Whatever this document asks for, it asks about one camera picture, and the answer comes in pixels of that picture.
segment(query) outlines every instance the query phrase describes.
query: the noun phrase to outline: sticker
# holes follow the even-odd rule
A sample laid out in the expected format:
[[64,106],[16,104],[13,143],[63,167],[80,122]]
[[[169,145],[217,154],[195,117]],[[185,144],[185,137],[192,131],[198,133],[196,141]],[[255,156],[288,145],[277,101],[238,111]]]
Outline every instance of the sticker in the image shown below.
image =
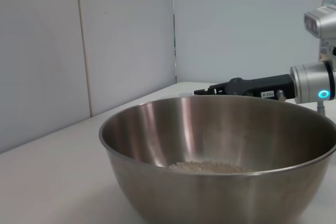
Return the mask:
[[271,98],[274,97],[274,91],[266,91],[261,93],[261,98]]

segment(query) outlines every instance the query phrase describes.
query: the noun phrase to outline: stainless steel bowl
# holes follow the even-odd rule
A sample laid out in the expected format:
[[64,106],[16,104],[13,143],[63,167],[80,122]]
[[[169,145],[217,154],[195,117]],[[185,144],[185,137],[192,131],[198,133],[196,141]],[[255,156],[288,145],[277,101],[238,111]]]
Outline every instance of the stainless steel bowl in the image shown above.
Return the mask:
[[[158,100],[100,129],[129,202],[150,224],[287,224],[317,191],[336,128],[297,105],[250,97]],[[176,162],[222,161],[260,172],[194,174]]]

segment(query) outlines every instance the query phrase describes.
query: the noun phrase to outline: white wall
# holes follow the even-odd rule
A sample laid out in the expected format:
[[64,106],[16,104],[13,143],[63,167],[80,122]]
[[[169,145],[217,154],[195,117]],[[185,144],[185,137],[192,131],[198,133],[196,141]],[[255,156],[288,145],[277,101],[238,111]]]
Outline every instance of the white wall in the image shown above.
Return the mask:
[[0,152],[90,116],[77,0],[0,0]]
[[173,0],[80,0],[94,115],[174,83]]
[[224,82],[316,62],[303,14],[322,0],[175,0],[178,81]]

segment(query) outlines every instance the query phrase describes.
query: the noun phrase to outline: glowing blue ring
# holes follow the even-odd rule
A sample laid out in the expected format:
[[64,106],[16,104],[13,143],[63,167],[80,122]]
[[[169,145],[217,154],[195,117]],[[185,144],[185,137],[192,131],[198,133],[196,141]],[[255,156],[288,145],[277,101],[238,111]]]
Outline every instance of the glowing blue ring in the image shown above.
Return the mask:
[[319,92],[319,98],[327,98],[330,95],[330,92],[328,90],[321,90]]

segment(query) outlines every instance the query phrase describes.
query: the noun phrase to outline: table surface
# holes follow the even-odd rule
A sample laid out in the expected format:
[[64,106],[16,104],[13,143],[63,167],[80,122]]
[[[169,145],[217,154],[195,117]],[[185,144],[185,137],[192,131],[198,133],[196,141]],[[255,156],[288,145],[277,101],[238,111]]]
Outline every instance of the table surface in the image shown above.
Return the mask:
[[[0,155],[0,223],[144,224],[114,177],[98,138],[102,123],[130,106],[207,88],[182,82]],[[315,109],[316,104],[305,104]],[[336,122],[336,102],[325,103]],[[336,155],[298,224],[336,219]]]

